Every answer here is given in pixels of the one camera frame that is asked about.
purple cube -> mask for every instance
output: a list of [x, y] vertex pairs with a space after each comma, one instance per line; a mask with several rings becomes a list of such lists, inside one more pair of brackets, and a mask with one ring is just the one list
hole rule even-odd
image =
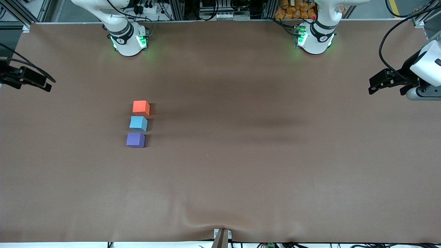
[[142, 133], [129, 133], [126, 145], [131, 148], [144, 148], [146, 137]]

cube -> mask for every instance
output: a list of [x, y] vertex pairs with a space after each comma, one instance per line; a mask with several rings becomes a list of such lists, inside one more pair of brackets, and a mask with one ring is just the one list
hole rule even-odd
[[132, 116], [129, 127], [135, 132], [146, 132], [147, 119], [144, 116]]
[[144, 148], [146, 137], [142, 133], [129, 133], [126, 145], [131, 148]]
[[150, 115], [150, 104], [147, 101], [133, 101], [133, 114], [147, 118]]

yellow tape strip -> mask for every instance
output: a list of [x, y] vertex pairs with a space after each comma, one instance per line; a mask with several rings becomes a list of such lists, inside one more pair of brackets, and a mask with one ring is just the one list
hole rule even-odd
[[392, 12], [394, 12], [397, 15], [400, 15], [400, 12], [398, 12], [398, 8], [396, 7], [395, 0], [389, 0], [389, 3], [390, 3], [390, 8], [392, 9]]

orange cube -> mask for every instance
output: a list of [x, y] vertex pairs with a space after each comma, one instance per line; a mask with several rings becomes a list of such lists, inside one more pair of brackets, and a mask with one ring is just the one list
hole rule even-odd
[[150, 115], [150, 104], [147, 101], [133, 101], [133, 114], [147, 118]]

light blue cube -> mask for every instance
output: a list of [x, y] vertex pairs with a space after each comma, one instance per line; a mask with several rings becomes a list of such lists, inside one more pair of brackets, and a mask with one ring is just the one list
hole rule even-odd
[[135, 132], [146, 132], [147, 119], [144, 116], [132, 116], [130, 120], [130, 129]]

